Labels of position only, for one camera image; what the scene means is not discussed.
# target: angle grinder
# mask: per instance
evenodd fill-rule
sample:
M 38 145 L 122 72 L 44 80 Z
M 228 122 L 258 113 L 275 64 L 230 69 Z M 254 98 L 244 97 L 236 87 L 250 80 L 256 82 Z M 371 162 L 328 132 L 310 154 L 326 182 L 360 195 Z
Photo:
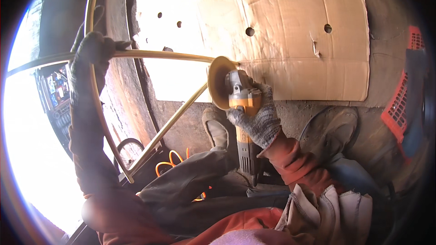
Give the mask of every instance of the angle grinder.
M 221 110 L 235 108 L 248 116 L 255 116 L 262 102 L 262 92 L 253 86 L 253 79 L 244 70 L 237 70 L 226 57 L 215 58 L 209 68 L 208 88 L 213 103 Z M 236 126 L 239 166 L 251 175 L 257 185 L 262 148 L 254 144 L 248 134 Z

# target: gloved hand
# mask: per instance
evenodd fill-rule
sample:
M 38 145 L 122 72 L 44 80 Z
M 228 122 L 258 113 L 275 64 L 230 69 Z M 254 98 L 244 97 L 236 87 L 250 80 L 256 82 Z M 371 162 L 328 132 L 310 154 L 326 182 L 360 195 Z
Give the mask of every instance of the gloved hand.
M 97 17 L 101 17 L 101 12 L 101 6 L 95 8 Z M 72 106 L 79 107 L 81 111 L 94 107 L 90 84 L 90 64 L 94 64 L 100 95 L 106 83 L 105 76 L 109 69 L 109 60 L 115 51 L 124 51 L 131 44 L 131 41 L 115 42 L 109 37 L 103 37 L 100 32 L 89 32 L 84 38 L 83 36 L 82 24 L 71 49 L 72 52 L 76 52 L 74 60 L 68 64 L 71 103 Z
M 260 83 L 254 83 L 253 86 L 262 91 L 262 104 L 257 115 L 249 117 L 230 108 L 227 110 L 227 118 L 233 125 L 242 128 L 256 145 L 266 149 L 281 131 L 280 118 L 275 111 L 272 88 Z

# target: red sleeve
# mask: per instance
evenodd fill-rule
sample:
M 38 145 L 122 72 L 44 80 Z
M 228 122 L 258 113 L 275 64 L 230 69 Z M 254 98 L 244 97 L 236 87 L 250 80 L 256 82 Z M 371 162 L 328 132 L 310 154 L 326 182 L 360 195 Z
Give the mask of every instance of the red sleeve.
M 319 167 L 313 153 L 301 152 L 298 140 L 286 138 L 282 130 L 261 153 L 261 157 L 270 160 L 291 191 L 296 184 L 306 184 L 319 196 L 333 184 L 338 194 L 345 192 L 342 185 L 333 180 L 325 168 Z
M 103 132 L 98 117 L 71 108 L 70 150 L 77 182 L 87 199 L 84 222 L 99 232 L 104 245 L 171 244 L 145 203 L 119 184 L 115 167 L 103 152 Z

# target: metal rod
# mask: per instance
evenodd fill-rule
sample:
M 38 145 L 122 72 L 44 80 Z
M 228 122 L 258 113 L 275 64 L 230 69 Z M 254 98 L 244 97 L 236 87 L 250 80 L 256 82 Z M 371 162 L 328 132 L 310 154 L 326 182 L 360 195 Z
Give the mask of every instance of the metal rod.
M 116 51 L 114 58 L 153 58 L 153 59 L 173 59 L 173 60 L 185 60 L 185 61 L 196 61 L 196 62 L 205 62 L 211 63 L 214 58 L 200 56 L 200 55 L 192 55 L 192 54 L 184 54 L 184 53 L 176 53 L 170 51 L 151 51 L 151 50 L 139 50 L 139 49 L 128 49 L 126 51 Z M 35 61 L 31 61 L 29 63 L 23 64 L 17 68 L 12 69 L 7 73 L 7 76 L 12 76 L 17 74 L 18 72 L 25 71 L 27 69 L 41 68 L 44 66 L 51 66 L 57 63 L 67 63 L 74 59 L 74 52 L 65 52 L 61 54 L 56 54 L 53 56 L 47 56 Z M 238 62 L 232 63 L 235 66 L 239 66 Z
M 84 14 L 84 36 L 86 36 L 87 33 L 94 30 L 94 9 L 95 9 L 96 1 L 97 0 L 88 0 L 86 4 L 86 12 Z M 99 116 L 103 128 L 103 133 L 106 137 L 106 140 L 112 150 L 115 159 L 117 160 L 119 166 L 121 167 L 121 170 L 123 171 L 129 183 L 133 184 L 134 183 L 133 176 L 127 169 L 126 165 L 124 165 L 123 163 L 123 159 L 121 158 L 121 155 L 119 154 L 119 151 L 116 147 L 115 141 L 113 140 L 112 135 L 110 134 L 109 127 L 107 125 L 105 116 L 103 114 L 103 108 L 100 103 L 100 95 L 97 87 L 97 80 L 95 79 L 94 64 L 92 63 L 89 66 L 89 74 L 90 74 L 90 80 L 92 86 L 92 99 L 94 101 L 94 105 L 97 110 L 97 114 Z
M 22 66 L 19 66 L 17 68 L 12 69 L 6 74 L 6 77 L 10 77 L 12 75 L 15 75 L 21 71 L 25 71 L 27 69 L 35 69 L 35 68 L 41 68 L 45 66 L 52 66 L 58 63 L 66 63 L 69 60 L 72 60 L 74 58 L 73 52 L 65 52 L 60 53 L 56 55 L 51 55 L 47 57 L 42 57 L 39 59 L 36 59 L 35 61 L 31 61 L 29 63 L 25 63 Z
M 141 157 L 133 163 L 130 172 L 136 173 L 144 162 L 148 159 L 150 153 L 152 152 L 154 146 L 163 138 L 163 136 L 168 132 L 168 130 L 176 123 L 176 121 L 182 116 L 184 112 L 198 99 L 198 97 L 203 94 L 203 92 L 208 88 L 208 83 L 205 82 L 202 87 L 200 87 L 192 97 L 190 97 L 180 108 L 174 113 L 174 115 L 165 123 L 165 125 L 159 130 L 159 132 L 151 139 L 150 143 L 147 144 L 145 149 L 141 153 Z

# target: foot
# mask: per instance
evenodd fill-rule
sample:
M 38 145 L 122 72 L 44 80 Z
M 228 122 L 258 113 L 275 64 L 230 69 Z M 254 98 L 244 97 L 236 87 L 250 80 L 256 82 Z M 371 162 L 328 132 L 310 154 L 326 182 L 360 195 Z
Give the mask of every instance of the foot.
M 212 148 L 219 147 L 227 150 L 229 146 L 228 131 L 223 123 L 227 121 L 223 113 L 219 113 L 216 107 L 206 108 L 201 120 L 203 121 L 204 130 L 208 134 Z
M 324 164 L 344 150 L 357 128 L 357 118 L 354 108 L 345 108 L 333 117 L 318 144 L 311 150 L 319 164 Z

